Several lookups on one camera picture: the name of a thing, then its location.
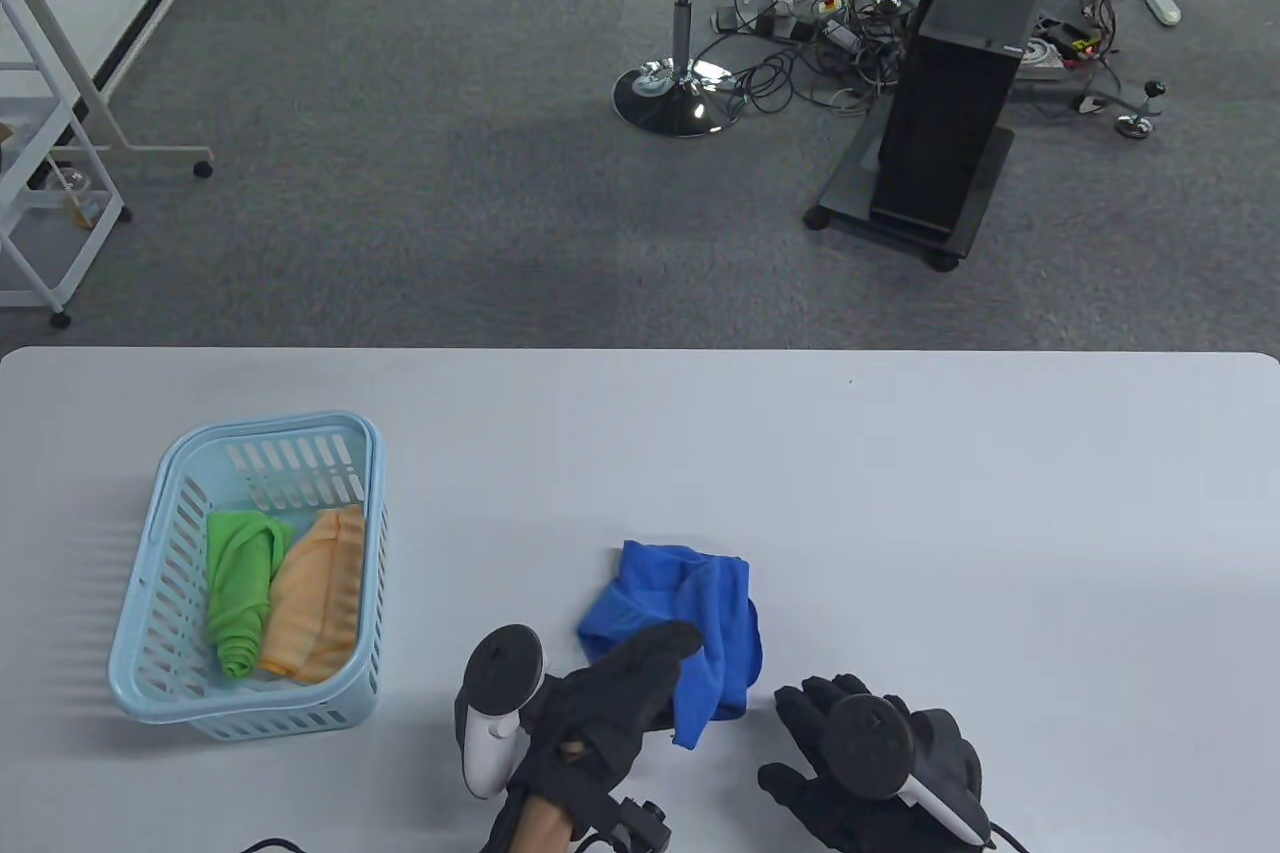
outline blue towel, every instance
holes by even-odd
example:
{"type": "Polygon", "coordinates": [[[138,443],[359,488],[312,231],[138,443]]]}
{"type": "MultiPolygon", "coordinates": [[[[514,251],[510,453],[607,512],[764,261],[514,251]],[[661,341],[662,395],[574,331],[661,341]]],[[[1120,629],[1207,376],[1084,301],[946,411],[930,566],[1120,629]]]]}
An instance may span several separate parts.
{"type": "Polygon", "coordinates": [[[645,626],[685,620],[703,648],[685,661],[676,685],[676,743],[692,749],[710,720],[746,712],[746,689],[760,675],[760,630],[748,598],[750,566],[687,546],[622,544],[618,575],[577,628],[593,663],[645,626]]]}

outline gray carpet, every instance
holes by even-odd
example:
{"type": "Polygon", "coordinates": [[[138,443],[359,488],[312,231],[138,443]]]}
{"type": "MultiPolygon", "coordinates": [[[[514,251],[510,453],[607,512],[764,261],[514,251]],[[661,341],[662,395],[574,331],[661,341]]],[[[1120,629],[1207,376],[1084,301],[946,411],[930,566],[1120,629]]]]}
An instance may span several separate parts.
{"type": "MultiPolygon", "coordinates": [[[[617,73],[672,0],[179,0],[120,90],[136,210],[20,345],[1280,347],[1280,27],[1265,0],[1120,0],[1115,65],[1169,85],[1147,143],[1029,108],[959,272],[800,227],[854,129],[795,102],[671,143],[617,73]]],[[[699,36],[709,35],[695,0],[699,36]]],[[[762,56],[753,40],[717,53],[762,56]]]]}

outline microfiber cloth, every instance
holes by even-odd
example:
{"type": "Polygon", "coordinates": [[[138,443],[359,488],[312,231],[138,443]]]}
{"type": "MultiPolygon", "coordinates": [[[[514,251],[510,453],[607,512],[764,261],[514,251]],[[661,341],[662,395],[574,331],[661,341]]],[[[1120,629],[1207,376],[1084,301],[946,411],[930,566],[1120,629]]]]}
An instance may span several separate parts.
{"type": "Polygon", "coordinates": [[[257,666],[269,589],[293,529],[266,514],[210,514],[209,639],[223,672],[244,679],[257,666]]]}
{"type": "Polygon", "coordinates": [[[746,712],[746,690],[760,675],[763,652],[750,566],[736,556],[708,556],[686,546],[622,546],[618,575],[577,628],[593,663],[645,626],[685,620],[703,633],[703,648],[685,661],[676,685],[676,743],[692,749],[710,720],[746,712]]]}
{"type": "Polygon", "coordinates": [[[364,570],[364,510],[321,510],[271,580],[257,665],[303,683],[323,683],[346,666],[360,638],[364,570]]]}

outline wrist strap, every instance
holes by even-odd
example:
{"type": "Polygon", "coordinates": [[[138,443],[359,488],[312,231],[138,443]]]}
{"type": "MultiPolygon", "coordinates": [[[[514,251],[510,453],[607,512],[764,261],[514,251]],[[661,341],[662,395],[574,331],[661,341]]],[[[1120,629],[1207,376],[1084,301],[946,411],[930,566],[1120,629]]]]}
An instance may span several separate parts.
{"type": "Polygon", "coordinates": [[[617,836],[634,853],[663,853],[671,830],[663,825],[653,804],[641,808],[632,799],[618,803],[598,780],[566,763],[558,756],[544,754],[521,765],[520,779],[531,793],[564,809],[573,820],[573,839],[588,830],[617,836]]]}

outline vr controller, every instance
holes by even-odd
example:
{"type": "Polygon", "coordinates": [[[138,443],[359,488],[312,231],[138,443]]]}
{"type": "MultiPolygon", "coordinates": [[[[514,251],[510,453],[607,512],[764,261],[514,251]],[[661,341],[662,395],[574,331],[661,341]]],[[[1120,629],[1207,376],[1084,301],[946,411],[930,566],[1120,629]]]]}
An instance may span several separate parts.
{"type": "MultiPolygon", "coordinates": [[[[516,731],[538,722],[545,695],[559,681],[544,672],[543,644],[529,626],[500,626],[480,640],[462,674],[462,689],[454,701],[453,726],[462,751],[462,779],[479,799],[489,799],[507,786],[520,752],[516,731]]],[[[628,853],[663,853],[671,830],[655,803],[582,797],[590,813],[586,825],[613,840],[614,849],[628,853]]]]}
{"type": "MultiPolygon", "coordinates": [[[[557,678],[544,672],[543,644],[529,626],[511,624],[490,633],[471,653],[454,701],[454,733],[462,751],[462,779],[472,795],[489,799],[507,786],[518,758],[516,731],[538,720],[557,678]]],[[[982,808],[982,763],[946,710],[906,715],[883,697],[851,694],[832,707],[822,729],[820,749],[835,779],[863,799],[897,797],[919,804],[965,843],[991,840],[982,808]]],[[[612,804],[589,824],[616,835],[636,853],[662,853],[671,839],[663,812],[608,795],[612,804]]]]}
{"type": "Polygon", "coordinates": [[[854,694],[832,707],[820,749],[841,786],[863,799],[919,804],[965,843],[984,847],[982,763],[946,710],[906,715],[883,697],[854,694]]]}

